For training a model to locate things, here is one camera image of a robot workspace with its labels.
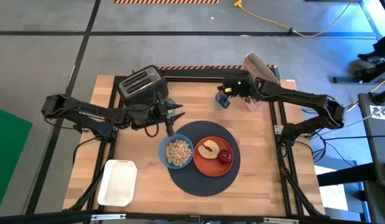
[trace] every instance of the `wooden table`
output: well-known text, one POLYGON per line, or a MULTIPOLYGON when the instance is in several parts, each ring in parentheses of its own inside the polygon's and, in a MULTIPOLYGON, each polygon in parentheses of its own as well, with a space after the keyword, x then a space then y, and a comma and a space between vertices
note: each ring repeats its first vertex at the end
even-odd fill
MULTIPOLYGON (((114 77, 108 75, 97 77, 91 103, 108 106, 113 80, 114 77)), ((281 85, 296 89, 293 80, 281 80, 281 85)), ((183 105, 180 112, 186 112, 175 122, 175 131, 192 121, 208 120, 224 126, 235 137, 241 153, 241 166, 231 186, 211 197, 187 194, 172 182, 167 168, 158 158, 159 142, 166 135, 163 124, 155 138, 146 136, 144 130, 119 130, 114 159, 135 162, 138 169, 136 188, 131 204, 105 207, 106 212, 285 216, 269 104, 264 103, 257 113, 250 113, 241 98, 234 98, 227 110, 219 109, 214 101, 217 86, 218 83, 169 82, 169 98, 183 105)), ((299 106, 286 103, 285 110, 288 122, 303 120, 299 106)), ((154 133, 155 127, 148 131, 154 133)), ((80 141, 92 137, 91 133, 83 133, 80 141)), ((99 145, 98 141, 92 141, 79 148, 64 208, 71 207, 89 186, 99 145)), ((325 213, 310 149, 296 144, 293 153, 301 189, 315 207, 325 213)), ((292 211, 296 213, 290 186, 289 195, 292 211)))

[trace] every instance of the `white paper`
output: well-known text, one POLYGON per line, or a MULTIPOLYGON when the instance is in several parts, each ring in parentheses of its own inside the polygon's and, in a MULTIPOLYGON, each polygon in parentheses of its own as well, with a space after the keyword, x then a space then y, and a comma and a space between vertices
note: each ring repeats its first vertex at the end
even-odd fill
MULTIPOLYGON (((371 114, 372 114, 376 111, 379 111, 382 108, 382 106, 370 105, 369 108, 371 108, 371 114)), ((377 114, 372 115, 372 118, 385 120, 385 109, 383 109, 381 112, 378 112, 377 114)))
MULTIPOLYGON (((336 171, 334 169, 321 166, 314 166, 314 168, 317 175, 336 171)), ((321 193, 324 207, 348 211, 343 184, 319 187, 319 191, 321 193)))

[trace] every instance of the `cereal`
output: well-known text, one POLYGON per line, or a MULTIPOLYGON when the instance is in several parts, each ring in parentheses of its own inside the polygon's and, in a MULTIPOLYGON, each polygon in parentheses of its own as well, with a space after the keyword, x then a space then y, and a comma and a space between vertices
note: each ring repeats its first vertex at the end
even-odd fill
POLYGON ((183 166, 191 158, 192 150, 189 144, 183 140, 175 140, 166 147, 167 162, 175 166, 183 166))

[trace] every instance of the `blue round placemat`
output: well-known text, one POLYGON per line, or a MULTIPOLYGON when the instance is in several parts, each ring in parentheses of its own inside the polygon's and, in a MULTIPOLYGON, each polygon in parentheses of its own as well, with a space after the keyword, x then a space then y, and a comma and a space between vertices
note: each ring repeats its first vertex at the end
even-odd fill
POLYGON ((188 137, 194 146, 205 137, 222 138, 231 146, 234 155, 231 168, 220 177, 202 174, 193 161, 182 169, 169 169, 172 180, 180 189, 196 196, 212 196, 224 191, 234 182, 241 165, 241 154, 238 143, 227 129, 210 121, 195 121, 182 126, 175 133, 188 137))

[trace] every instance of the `gray floor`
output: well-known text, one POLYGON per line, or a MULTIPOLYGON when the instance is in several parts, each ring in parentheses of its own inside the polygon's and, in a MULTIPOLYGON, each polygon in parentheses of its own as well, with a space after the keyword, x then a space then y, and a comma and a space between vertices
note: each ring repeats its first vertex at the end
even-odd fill
MULTIPOLYGON (((111 0, 102 0, 93 30, 284 31, 244 14, 233 3, 222 0, 221 4, 208 6, 116 6, 111 0)), ((0 0, 0 30, 85 30, 93 5, 94 0, 0 0)), ((244 0, 243 5, 296 30, 316 32, 331 23, 346 3, 244 0)), ((385 21, 385 18, 377 16, 376 20, 385 21)), ((385 28, 379 27, 383 34, 385 28)), ((360 6, 354 3, 330 32, 372 30, 360 6)), ((300 90, 327 93, 349 105, 357 100, 358 93, 370 91, 373 86, 334 85, 330 79, 348 77, 354 69, 371 66, 356 61, 356 54, 372 51, 375 41, 374 38, 90 37, 72 96, 88 101, 97 75, 127 75, 132 69, 150 64, 239 64, 246 54, 256 52, 266 63, 276 64, 282 78, 297 80, 300 90)), ((43 122, 40 109, 45 96, 65 91, 80 43, 81 37, 0 36, 0 108, 34 124, 0 215, 20 214, 25 208, 51 131, 43 122)), ((348 113, 346 123, 357 119, 361 115, 355 109, 348 113)), ((357 124, 329 136, 361 134, 364 134, 363 125, 357 124)), ((74 131, 61 131, 37 212, 61 210, 72 171, 72 151, 79 137, 74 131)), ((365 139, 332 144, 346 159, 359 164, 371 161, 365 139)), ((322 147, 318 141, 313 141, 312 146, 322 147)), ((328 150, 327 156, 338 157, 332 150, 328 150)))

